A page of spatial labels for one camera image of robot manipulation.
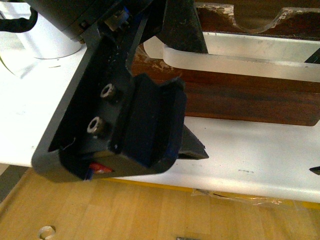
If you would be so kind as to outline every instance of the white cylindrical base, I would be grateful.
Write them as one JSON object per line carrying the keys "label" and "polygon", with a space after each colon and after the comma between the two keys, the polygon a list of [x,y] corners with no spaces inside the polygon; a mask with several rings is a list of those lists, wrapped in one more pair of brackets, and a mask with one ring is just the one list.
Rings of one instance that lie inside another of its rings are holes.
{"label": "white cylindrical base", "polygon": [[[0,2],[0,11],[6,19],[29,19],[30,6],[27,3]],[[36,25],[28,32],[16,34],[24,48],[38,59],[56,59],[74,54],[81,48],[38,14]]]}

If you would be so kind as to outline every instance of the black cable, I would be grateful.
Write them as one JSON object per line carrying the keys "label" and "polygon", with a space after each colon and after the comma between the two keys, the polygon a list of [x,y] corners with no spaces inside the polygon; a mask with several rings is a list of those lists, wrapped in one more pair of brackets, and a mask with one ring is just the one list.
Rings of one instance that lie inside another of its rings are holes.
{"label": "black cable", "polygon": [[29,19],[0,19],[0,32],[24,33],[30,31],[37,23],[38,12],[30,7]]}

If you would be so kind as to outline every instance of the wooden floor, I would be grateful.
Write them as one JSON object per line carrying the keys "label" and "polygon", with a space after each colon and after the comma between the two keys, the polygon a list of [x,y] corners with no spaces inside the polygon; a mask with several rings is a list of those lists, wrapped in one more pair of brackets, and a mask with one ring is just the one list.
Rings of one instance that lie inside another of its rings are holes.
{"label": "wooden floor", "polygon": [[320,211],[250,206],[120,182],[52,183],[31,169],[0,205],[1,240],[319,240]]}

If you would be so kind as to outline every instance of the screw head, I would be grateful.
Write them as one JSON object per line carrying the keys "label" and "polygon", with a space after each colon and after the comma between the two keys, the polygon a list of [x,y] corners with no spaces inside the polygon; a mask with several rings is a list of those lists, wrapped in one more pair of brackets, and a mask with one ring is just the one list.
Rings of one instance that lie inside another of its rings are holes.
{"label": "screw head", "polygon": [[88,134],[92,134],[94,136],[97,136],[99,134],[102,134],[105,128],[106,122],[99,116],[96,116],[94,119],[91,120],[89,123],[86,132]]}
{"label": "screw head", "polygon": [[100,93],[100,97],[105,100],[112,100],[115,97],[116,92],[117,92],[116,87],[111,83],[109,83],[102,89]]}

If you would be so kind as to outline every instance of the white tabletop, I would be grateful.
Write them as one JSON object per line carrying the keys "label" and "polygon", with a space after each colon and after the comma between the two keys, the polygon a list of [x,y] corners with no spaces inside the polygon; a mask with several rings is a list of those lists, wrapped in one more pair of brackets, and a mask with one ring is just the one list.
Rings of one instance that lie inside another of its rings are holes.
{"label": "white tabletop", "polygon": [[[32,155],[84,52],[30,57],[0,35],[0,163],[31,167]],[[320,203],[320,124],[314,127],[186,117],[209,159],[177,160],[165,173],[127,180]]]}

